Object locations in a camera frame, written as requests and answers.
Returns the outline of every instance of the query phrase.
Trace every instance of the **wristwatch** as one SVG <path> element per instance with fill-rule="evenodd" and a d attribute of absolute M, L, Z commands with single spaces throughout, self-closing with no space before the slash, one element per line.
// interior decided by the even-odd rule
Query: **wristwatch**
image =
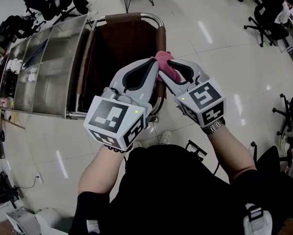
<path fill-rule="evenodd" d="M 211 135 L 211 134 L 217 132 L 217 130 L 222 125 L 225 125 L 225 119 L 223 117 L 221 117 L 220 119 L 216 120 L 214 123 L 212 123 L 212 125 L 202 128 L 202 131 L 206 135 Z"/>

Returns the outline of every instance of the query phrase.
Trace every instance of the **white sneaker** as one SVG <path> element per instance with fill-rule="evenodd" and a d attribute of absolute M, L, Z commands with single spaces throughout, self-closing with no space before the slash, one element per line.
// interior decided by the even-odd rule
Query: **white sneaker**
<path fill-rule="evenodd" d="M 171 132 L 170 131 L 165 131 L 162 134 L 160 144 L 170 144 L 171 143 Z"/>
<path fill-rule="evenodd" d="M 290 144 L 287 143 L 287 139 L 288 139 L 288 136 L 286 136 L 285 134 L 283 134 L 281 137 L 280 137 L 280 149 L 282 151 L 288 151 L 289 148 L 290 148 Z"/>
<path fill-rule="evenodd" d="M 133 145 L 132 145 L 132 149 L 138 148 L 138 147 L 142 147 L 142 144 L 140 141 L 134 141 Z"/>

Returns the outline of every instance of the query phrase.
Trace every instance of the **metal watch band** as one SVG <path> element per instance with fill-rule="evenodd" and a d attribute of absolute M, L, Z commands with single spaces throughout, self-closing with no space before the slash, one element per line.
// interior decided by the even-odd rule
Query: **metal watch band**
<path fill-rule="evenodd" d="M 211 126 L 202 128 L 202 131 L 206 135 L 211 135 L 215 133 L 222 125 L 223 125 L 223 121 L 221 119 L 218 119 Z"/>

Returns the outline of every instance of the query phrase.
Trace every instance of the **pink cloth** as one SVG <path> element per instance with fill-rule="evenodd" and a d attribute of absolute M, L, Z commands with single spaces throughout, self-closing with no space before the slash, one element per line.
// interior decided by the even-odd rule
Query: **pink cloth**
<path fill-rule="evenodd" d="M 179 73 L 167 63 L 168 60 L 174 59 L 169 51 L 160 50 L 156 53 L 155 59 L 158 61 L 158 66 L 160 70 L 165 71 L 165 73 L 170 75 L 175 81 L 181 82 L 181 77 Z"/>

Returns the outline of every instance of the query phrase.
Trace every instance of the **black shirt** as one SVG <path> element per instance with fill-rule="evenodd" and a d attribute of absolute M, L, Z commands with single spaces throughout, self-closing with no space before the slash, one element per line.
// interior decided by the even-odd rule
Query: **black shirt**
<path fill-rule="evenodd" d="M 97 220 L 100 234 L 244 234 L 246 203 L 260 204 L 256 170 L 229 185 L 176 145 L 136 148 L 128 158 L 119 192 L 78 196 L 70 234 L 88 234 Z"/>

